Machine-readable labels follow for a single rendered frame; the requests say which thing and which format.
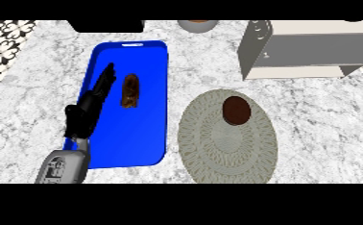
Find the grey round pot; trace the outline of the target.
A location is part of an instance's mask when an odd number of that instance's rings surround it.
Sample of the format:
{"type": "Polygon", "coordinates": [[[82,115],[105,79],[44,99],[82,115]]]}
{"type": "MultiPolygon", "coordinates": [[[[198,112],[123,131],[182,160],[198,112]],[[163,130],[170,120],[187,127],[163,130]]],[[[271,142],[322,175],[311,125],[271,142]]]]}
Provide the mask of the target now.
{"type": "Polygon", "coordinates": [[[178,21],[181,27],[191,33],[206,33],[209,32],[218,25],[218,20],[179,20],[178,21]]]}

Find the dark brown round squash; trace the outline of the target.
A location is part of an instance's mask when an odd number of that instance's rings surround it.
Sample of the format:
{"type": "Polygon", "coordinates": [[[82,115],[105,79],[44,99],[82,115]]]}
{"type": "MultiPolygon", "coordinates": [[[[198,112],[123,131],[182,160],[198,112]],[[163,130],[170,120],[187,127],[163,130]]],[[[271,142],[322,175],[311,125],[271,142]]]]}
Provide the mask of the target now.
{"type": "Polygon", "coordinates": [[[224,103],[224,117],[226,122],[234,125],[243,125],[252,116],[252,108],[247,101],[240,96],[231,96],[224,103]]]}

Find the blue cutting board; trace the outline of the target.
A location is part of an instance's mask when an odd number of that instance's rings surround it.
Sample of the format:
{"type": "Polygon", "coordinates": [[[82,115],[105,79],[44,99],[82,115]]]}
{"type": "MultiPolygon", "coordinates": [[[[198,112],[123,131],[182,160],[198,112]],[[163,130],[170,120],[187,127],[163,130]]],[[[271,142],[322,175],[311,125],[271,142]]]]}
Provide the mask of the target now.
{"type": "Polygon", "coordinates": [[[117,80],[91,136],[91,169],[154,165],[166,153],[167,45],[160,40],[104,42],[92,50],[82,90],[94,89],[101,72],[114,66],[117,80]],[[125,108],[128,75],[139,79],[138,106],[125,108]]]}

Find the brown oblong vegetable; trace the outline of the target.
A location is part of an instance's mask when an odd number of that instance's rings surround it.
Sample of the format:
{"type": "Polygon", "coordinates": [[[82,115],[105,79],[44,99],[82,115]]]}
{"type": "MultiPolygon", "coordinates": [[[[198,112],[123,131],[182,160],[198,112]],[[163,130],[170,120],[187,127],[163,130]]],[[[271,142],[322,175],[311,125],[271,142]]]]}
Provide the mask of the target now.
{"type": "Polygon", "coordinates": [[[136,108],[139,100],[139,78],[135,74],[129,74],[123,83],[123,99],[122,106],[125,108],[136,108]]]}

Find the black appliance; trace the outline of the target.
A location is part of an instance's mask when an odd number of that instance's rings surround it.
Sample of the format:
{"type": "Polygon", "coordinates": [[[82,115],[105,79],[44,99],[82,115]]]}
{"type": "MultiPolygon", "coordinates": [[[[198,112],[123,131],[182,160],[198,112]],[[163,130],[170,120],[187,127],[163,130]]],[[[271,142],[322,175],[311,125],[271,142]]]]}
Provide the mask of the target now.
{"type": "Polygon", "coordinates": [[[142,33],[144,20],[70,20],[75,30],[80,33],[142,33]]]}

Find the black white patterned tile panel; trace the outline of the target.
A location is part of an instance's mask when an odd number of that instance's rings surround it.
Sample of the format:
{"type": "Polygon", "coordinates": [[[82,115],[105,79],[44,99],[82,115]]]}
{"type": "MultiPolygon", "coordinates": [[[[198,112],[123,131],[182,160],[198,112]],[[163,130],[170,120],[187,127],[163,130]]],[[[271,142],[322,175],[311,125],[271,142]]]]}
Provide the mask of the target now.
{"type": "Polygon", "coordinates": [[[38,27],[36,20],[0,20],[0,81],[38,27]]]}

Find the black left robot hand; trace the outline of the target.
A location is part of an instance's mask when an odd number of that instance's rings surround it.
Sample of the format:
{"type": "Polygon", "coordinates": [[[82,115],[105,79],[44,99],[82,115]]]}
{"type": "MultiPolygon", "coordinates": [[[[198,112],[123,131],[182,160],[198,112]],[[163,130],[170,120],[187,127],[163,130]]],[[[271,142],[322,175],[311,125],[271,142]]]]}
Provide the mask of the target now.
{"type": "Polygon", "coordinates": [[[88,90],[76,105],[66,107],[66,137],[89,138],[92,136],[103,105],[117,80],[114,64],[105,67],[92,90],[88,90]]]}

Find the white tiered shelf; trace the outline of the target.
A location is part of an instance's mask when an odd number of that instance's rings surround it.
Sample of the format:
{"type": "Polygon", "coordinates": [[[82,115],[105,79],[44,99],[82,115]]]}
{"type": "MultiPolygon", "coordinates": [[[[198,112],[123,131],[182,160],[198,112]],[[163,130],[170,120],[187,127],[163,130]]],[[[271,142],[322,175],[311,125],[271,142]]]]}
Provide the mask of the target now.
{"type": "Polygon", "coordinates": [[[343,78],[363,67],[363,20],[250,20],[244,80],[343,78]]]}

